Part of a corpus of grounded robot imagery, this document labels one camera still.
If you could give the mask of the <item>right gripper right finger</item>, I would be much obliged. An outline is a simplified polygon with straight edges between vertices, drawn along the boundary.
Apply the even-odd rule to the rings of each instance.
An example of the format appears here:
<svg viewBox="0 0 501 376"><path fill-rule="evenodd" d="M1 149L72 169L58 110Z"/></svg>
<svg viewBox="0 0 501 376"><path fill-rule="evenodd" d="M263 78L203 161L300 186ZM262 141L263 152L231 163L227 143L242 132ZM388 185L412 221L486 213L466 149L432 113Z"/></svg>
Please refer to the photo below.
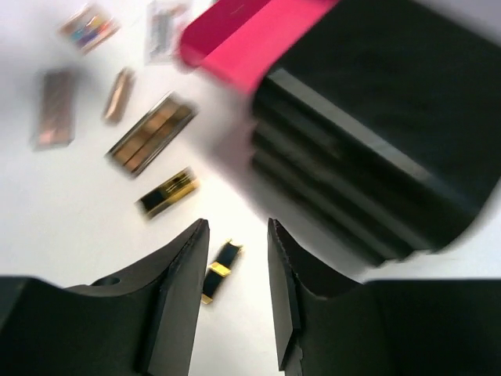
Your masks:
<svg viewBox="0 0 501 376"><path fill-rule="evenodd" d="M498 280L359 283L268 222L279 369L287 375L497 375Z"/></svg>

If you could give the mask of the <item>pink drawer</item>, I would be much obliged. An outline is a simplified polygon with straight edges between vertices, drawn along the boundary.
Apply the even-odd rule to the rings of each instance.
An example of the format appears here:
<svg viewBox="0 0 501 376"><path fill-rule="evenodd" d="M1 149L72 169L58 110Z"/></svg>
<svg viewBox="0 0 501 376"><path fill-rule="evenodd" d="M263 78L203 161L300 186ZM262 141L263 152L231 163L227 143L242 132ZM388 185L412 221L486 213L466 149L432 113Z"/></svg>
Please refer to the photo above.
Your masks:
<svg viewBox="0 0 501 376"><path fill-rule="evenodd" d="M182 32L179 55L252 94L269 68L337 3L332 0L217 1Z"/></svg>

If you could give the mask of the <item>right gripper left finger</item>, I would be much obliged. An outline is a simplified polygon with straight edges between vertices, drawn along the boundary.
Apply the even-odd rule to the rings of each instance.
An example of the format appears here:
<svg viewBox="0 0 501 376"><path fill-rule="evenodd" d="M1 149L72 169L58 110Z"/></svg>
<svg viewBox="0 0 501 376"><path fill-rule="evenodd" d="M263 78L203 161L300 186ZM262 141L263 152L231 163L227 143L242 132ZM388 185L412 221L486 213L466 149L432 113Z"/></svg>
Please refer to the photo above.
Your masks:
<svg viewBox="0 0 501 376"><path fill-rule="evenodd" d="M209 237L198 219L90 285L2 277L2 374L188 374Z"/></svg>

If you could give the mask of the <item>black drawer organizer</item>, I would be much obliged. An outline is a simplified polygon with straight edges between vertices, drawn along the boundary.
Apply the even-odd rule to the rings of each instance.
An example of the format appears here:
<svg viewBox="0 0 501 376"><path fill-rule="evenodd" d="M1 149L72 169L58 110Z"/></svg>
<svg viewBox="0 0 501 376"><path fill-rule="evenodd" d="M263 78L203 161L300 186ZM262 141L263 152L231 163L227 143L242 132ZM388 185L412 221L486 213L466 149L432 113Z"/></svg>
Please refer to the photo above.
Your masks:
<svg viewBox="0 0 501 376"><path fill-rule="evenodd" d="M500 178L500 40L416 1L341 1L266 72L253 167L366 261L440 251Z"/></svg>

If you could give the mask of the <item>gold black lipstick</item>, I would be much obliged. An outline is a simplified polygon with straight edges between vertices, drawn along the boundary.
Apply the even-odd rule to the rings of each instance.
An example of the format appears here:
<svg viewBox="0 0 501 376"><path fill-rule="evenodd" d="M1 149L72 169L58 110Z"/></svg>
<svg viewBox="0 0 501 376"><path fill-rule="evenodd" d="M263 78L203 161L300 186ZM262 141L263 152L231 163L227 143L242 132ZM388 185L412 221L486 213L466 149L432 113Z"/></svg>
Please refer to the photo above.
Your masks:
<svg viewBox="0 0 501 376"><path fill-rule="evenodd" d="M141 196L135 206L148 220L176 205L199 188L199 181L191 168L184 168L150 192Z"/></svg>
<svg viewBox="0 0 501 376"><path fill-rule="evenodd" d="M204 283L201 293L201 302L205 305L214 300L214 296L223 284L224 280L231 274L232 267L239 255L243 252L243 245L236 244L232 240L227 240L218 250L212 263L205 273Z"/></svg>

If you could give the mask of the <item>rose gold lipstick tube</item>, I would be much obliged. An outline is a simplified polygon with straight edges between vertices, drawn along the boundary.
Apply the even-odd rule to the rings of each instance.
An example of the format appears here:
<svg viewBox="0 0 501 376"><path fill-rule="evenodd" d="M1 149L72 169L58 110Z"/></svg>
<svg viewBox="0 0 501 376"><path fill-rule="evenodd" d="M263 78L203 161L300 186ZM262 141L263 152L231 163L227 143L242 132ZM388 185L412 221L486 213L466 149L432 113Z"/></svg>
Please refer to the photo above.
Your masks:
<svg viewBox="0 0 501 376"><path fill-rule="evenodd" d="M134 83L135 72L130 67L125 67L118 73L103 111L106 123L117 124L122 120Z"/></svg>

